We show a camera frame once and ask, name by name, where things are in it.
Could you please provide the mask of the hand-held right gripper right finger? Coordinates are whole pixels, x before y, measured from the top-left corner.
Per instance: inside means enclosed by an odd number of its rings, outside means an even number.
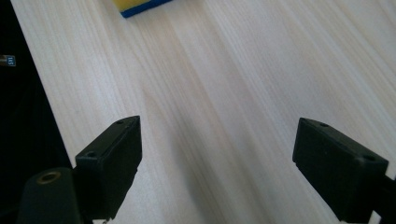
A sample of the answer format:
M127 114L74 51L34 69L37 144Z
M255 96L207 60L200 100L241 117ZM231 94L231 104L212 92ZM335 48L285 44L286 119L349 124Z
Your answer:
M389 224L389 162L332 126L299 119L292 161L336 217Z

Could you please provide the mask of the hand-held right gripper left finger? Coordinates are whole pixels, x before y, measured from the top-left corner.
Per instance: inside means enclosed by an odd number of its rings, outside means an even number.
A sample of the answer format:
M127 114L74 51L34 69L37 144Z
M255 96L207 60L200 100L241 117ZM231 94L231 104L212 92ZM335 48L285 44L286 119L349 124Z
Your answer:
M142 161L140 118L111 124L76 156L77 191L83 216L116 216Z

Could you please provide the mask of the metal stand with blue label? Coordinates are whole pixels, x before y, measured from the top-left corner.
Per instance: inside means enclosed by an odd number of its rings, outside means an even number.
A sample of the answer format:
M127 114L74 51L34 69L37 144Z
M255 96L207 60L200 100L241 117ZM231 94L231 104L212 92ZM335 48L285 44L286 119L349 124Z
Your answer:
M14 67L16 65L16 57L14 55L0 55L0 66Z

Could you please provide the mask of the yellow and blue sponge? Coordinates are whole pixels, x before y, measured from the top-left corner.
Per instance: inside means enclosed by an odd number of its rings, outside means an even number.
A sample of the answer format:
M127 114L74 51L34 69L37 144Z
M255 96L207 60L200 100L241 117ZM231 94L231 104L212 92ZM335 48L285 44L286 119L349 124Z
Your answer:
M171 0L112 0L123 18L130 18L143 11L158 7Z

